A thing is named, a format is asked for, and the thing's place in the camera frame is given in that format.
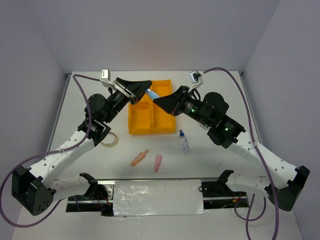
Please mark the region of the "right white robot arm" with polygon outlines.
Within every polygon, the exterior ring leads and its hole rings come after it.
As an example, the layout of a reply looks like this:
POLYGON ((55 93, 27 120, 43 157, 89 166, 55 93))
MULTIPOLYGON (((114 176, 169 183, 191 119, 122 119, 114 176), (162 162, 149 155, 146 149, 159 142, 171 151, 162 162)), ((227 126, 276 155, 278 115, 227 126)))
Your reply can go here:
POLYGON ((215 145, 237 154, 260 172, 258 176, 246 177, 234 170, 224 170, 218 178, 218 192, 223 196, 232 192, 261 195, 279 209, 290 212, 310 170, 303 165, 292 165, 259 142, 254 142, 242 125, 227 116, 229 105, 219 93, 209 92, 203 100, 196 100, 188 90, 188 87, 181 86, 170 95, 155 98, 153 103, 167 114, 175 117, 185 114, 208 127, 207 135, 215 145))

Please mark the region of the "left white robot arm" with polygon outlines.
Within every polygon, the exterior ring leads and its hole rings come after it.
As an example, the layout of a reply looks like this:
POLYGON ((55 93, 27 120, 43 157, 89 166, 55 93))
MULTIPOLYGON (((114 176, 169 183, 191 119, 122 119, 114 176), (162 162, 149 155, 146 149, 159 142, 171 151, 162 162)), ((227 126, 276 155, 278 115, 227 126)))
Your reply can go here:
POLYGON ((152 81, 127 81, 116 78, 101 83, 110 95, 95 93, 85 97, 85 119, 73 135, 56 150, 45 153, 43 159, 25 168, 18 166, 12 173, 11 193, 33 216, 42 214, 54 202, 71 196, 95 198, 108 193, 88 173, 80 173, 75 181, 58 177, 78 158, 99 145, 111 128, 109 123, 128 104, 137 104, 152 86, 152 81))

